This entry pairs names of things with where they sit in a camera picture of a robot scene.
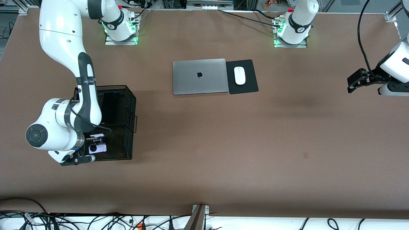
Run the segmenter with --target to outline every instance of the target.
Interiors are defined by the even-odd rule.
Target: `silver laptop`
[[[173,62],[173,94],[228,92],[225,59]]]

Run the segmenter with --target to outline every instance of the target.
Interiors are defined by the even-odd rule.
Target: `white mouse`
[[[243,67],[234,67],[234,80],[238,85],[243,85],[244,83],[246,83],[246,73],[244,72]]]

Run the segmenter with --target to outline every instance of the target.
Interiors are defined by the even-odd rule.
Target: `table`
[[[105,46],[83,19],[97,84],[133,91],[138,126],[132,160],[72,167],[24,140],[44,103],[76,86],[42,51],[38,16],[18,18],[0,62],[0,197],[49,212],[177,215],[206,203],[232,216],[408,217],[409,100],[346,89],[365,66],[358,14],[317,14],[307,49],[274,48],[271,27],[218,11],[154,11],[131,47]],[[399,41],[382,14],[365,14],[361,34],[372,67]],[[252,59],[259,92],[172,95],[173,61],[216,58]]]

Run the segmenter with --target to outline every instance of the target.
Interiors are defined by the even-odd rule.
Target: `black cable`
[[[104,228],[106,228],[107,226],[109,226],[109,224],[110,224],[111,222],[113,222],[115,219],[116,219],[116,217],[115,217],[115,218],[112,218],[112,220],[109,221],[106,225],[104,225],[103,228],[101,228],[101,230],[103,230]]]
[[[333,221],[333,222],[335,223],[335,225],[336,225],[337,228],[334,228],[334,227],[331,225],[330,221]],[[329,219],[327,220],[327,224],[328,224],[328,226],[329,226],[330,228],[332,228],[333,230],[339,230],[338,223],[337,223],[334,219],[329,218]]]
[[[371,69],[371,67],[369,66],[368,57],[366,56],[366,53],[365,53],[365,51],[364,51],[364,48],[363,48],[362,42],[361,42],[361,20],[362,20],[362,16],[363,16],[363,14],[364,14],[365,8],[366,8],[366,6],[368,5],[369,1],[370,1],[370,0],[366,0],[366,3],[364,4],[364,7],[362,7],[361,14],[359,15],[358,28],[357,28],[358,44],[359,44],[359,47],[360,47],[360,49],[361,49],[362,55],[364,56],[365,63],[366,63],[366,67],[368,68],[369,73],[370,73],[375,79],[377,79],[378,81],[380,81],[380,79],[373,74],[372,69]]]
[[[11,218],[11,217],[17,216],[17,215],[22,216],[21,213],[13,213],[12,215],[8,215],[8,214],[9,214],[9,212],[0,211],[0,216],[4,216],[4,217],[1,217],[0,220],[5,219],[5,218]]]
[[[267,14],[263,13],[261,10],[258,10],[258,9],[253,9],[252,11],[259,12],[259,13],[261,13],[261,15],[263,15],[263,16],[264,16],[264,17],[266,17],[266,18],[269,18],[269,19],[274,19],[273,17],[270,17],[270,16],[268,16]]]
[[[70,228],[70,227],[68,227],[68,226],[65,226],[65,225],[61,225],[61,226],[65,227],[65,228],[68,228],[68,229],[70,229],[70,230],[74,230],[74,229],[72,229],[72,228]]]
[[[24,219],[24,224],[20,227],[20,229],[26,229],[26,226],[27,226],[27,223],[28,223],[28,220],[27,220],[27,218],[21,213],[21,212],[16,212],[16,211],[0,211],[0,215],[4,215],[4,216],[6,216],[7,214],[9,214],[9,213],[13,213],[13,215],[11,215],[11,216],[14,216],[14,215],[21,215],[22,216],[22,218]]]
[[[34,199],[31,199],[31,198],[25,198],[25,197],[9,197],[9,198],[5,198],[5,199],[1,199],[0,202],[1,202],[1,201],[9,201],[9,200],[26,200],[26,201],[32,201],[32,202],[36,203],[36,204],[43,210],[44,213],[47,213],[47,211],[45,210],[45,208],[44,208],[38,201],[36,201],[36,200],[34,200]],[[56,222],[55,222],[55,219],[54,219],[54,221],[51,221],[51,219],[48,221],[48,228],[51,230],[51,222],[53,222],[54,227],[55,227],[56,229],[58,229],[58,227],[57,227],[57,225],[56,225]]]
[[[136,3],[136,5],[131,4],[130,1],[128,1],[128,5],[130,5],[130,6],[133,6],[133,7],[142,7],[139,3],[135,2],[135,1],[134,1],[134,3]]]
[[[9,22],[9,37],[10,37],[10,35],[11,35],[11,32],[13,31],[13,29],[14,29],[14,23],[13,22]]]
[[[36,217],[36,216],[31,216],[30,214],[28,214],[28,215],[29,215],[30,219],[27,219],[25,215],[22,215],[25,222],[24,222],[24,224],[23,224],[23,226],[21,228],[25,229],[25,227],[27,225],[29,225],[31,229],[33,229],[33,226],[44,226],[45,229],[47,229],[47,227],[48,227],[48,229],[51,229],[51,223],[48,221],[47,218],[43,219],[40,216]],[[34,219],[34,218],[39,218],[43,224],[32,224],[31,220]]]
[[[149,216],[144,216],[143,218],[142,218],[142,220],[138,223],[138,224],[136,224],[135,225],[135,227],[133,227],[133,229],[132,230],[135,230],[141,223],[143,223],[143,221],[146,219],[146,218],[148,218]]]
[[[104,138],[107,137],[109,134],[111,134],[112,129],[110,129],[110,128],[108,128],[108,127],[104,127],[104,126],[100,126],[100,125],[93,124],[93,123],[91,123],[91,122],[85,120],[84,118],[82,118],[82,116],[78,115],[78,114],[73,110],[73,108],[72,108],[73,106],[71,106],[71,102],[74,100],[74,98],[75,98],[77,95],[78,95],[78,92],[76,92],[76,93],[72,96],[72,98],[69,100],[69,102],[68,102],[68,106],[71,107],[71,108],[70,108],[70,109],[71,109],[71,112],[72,112],[75,116],[77,116],[80,120],[82,120],[83,122],[86,122],[86,123],[88,123],[88,124],[90,124],[90,125],[92,125],[92,126],[94,126],[94,127],[100,128],[100,129],[109,130],[109,133],[104,134],[104,136],[103,136]]]
[[[0,36],[2,36],[2,37],[3,37],[3,38],[0,38],[0,39],[7,39],[7,40],[9,39],[9,38],[4,37],[4,36],[3,36],[3,35],[1,35],[1,34],[0,34]]]
[[[257,21],[257,20],[251,19],[251,18],[246,18],[246,17],[240,16],[240,15],[237,15],[237,14],[232,14],[232,13],[229,13],[229,12],[226,12],[226,11],[223,11],[223,10],[218,9],[218,11],[223,12],[225,14],[230,14],[230,15],[233,15],[233,16],[236,16],[236,17],[239,17],[239,18],[244,18],[244,19],[247,19],[247,20],[250,20],[250,21],[253,21],[253,22],[257,22],[257,23],[261,23],[261,24],[265,24],[265,25],[269,25],[269,26],[273,26],[273,27],[277,27],[277,28],[280,27],[279,25],[273,25],[271,23],[265,23],[265,22]]]
[[[206,229],[206,220],[204,221],[204,229]],[[169,216],[169,230],[175,230],[175,228],[173,227],[172,216]]]
[[[123,217],[117,216],[117,218],[118,218],[118,220],[116,220],[115,222],[113,222],[112,225],[111,225],[110,227],[108,227],[108,230],[112,230],[112,227],[114,226],[114,224],[120,224],[120,225],[122,225],[122,227],[126,230],[125,225],[119,223],[119,220],[122,220],[122,218],[124,218],[124,216],[123,216]]]
[[[67,216],[67,213],[65,213],[65,214],[64,214],[64,216],[63,216],[63,218],[62,218],[62,219],[64,219],[64,217],[66,217],[66,216]],[[58,222],[58,225],[57,225],[57,226],[59,227],[59,226],[60,226],[60,224],[61,224],[61,221],[60,221],[60,222]]]
[[[153,228],[152,230],[155,230],[155,229],[157,229],[157,228],[160,228],[161,225],[168,223],[170,220],[174,220],[174,219],[177,219],[177,218],[180,218],[180,217],[185,217],[185,216],[191,216],[191,215],[184,215],[184,216],[177,216],[177,217],[170,218],[169,220],[167,220],[167,221],[165,221],[165,222],[159,224],[158,226],[156,226],[156,227]]]
[[[87,230],[90,230],[90,227],[91,227],[91,224],[92,224],[92,223],[94,223],[94,222],[96,222],[96,221],[100,221],[100,220],[102,220],[102,219],[104,219],[104,218],[106,218],[106,217],[109,217],[110,215],[113,215],[113,214],[117,214],[117,213],[116,213],[116,212],[111,212],[111,213],[106,213],[106,214],[97,215],[96,217],[94,217],[94,219],[91,220],[91,222],[90,222],[89,225],[88,225]]]
[[[358,230],[360,230],[360,228],[361,228],[361,224],[362,224],[362,222],[365,220],[365,218],[363,218],[361,221],[359,221],[359,224],[358,224]]]
[[[105,218],[108,218],[109,216],[104,216],[104,217],[102,217],[101,219],[99,219],[99,220],[94,220],[94,221],[91,221],[91,222],[79,222],[79,221],[75,221],[75,222],[67,222],[67,220],[66,219],[64,219],[65,221],[60,221],[60,222],[58,222],[58,223],[83,223],[83,224],[92,224],[93,222],[97,222],[97,221],[100,221],[100,220],[102,220],[102,219],[105,219]]]
[[[304,220],[304,223],[303,223],[303,225],[301,226],[300,230],[304,230],[304,227],[306,226],[307,221],[308,221],[309,219],[310,219],[310,218],[306,218],[306,219]]]
[[[146,10],[146,8],[143,8],[142,11],[141,11],[137,16],[135,16],[135,17],[133,17],[133,18],[130,18],[130,19],[131,19],[131,20],[134,20],[135,18],[141,16],[142,13],[143,13],[145,10]]]
[[[36,205],[38,205],[44,213],[47,213],[47,211],[45,210],[45,208],[36,200],[31,199],[31,198],[25,198],[25,197],[9,197],[9,198],[5,198],[5,199],[1,199],[1,201],[10,201],[10,200],[27,200],[27,201],[32,201],[34,203],[36,203]]]

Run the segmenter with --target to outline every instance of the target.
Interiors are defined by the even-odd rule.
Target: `mouse pad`
[[[236,84],[234,80],[234,67],[237,67],[237,66],[243,67],[244,72],[246,73],[246,83],[244,83],[243,85]],[[229,83],[229,93],[230,94],[258,91],[256,73],[254,71],[252,60],[228,61],[226,62],[226,67],[227,67],[227,82]]]

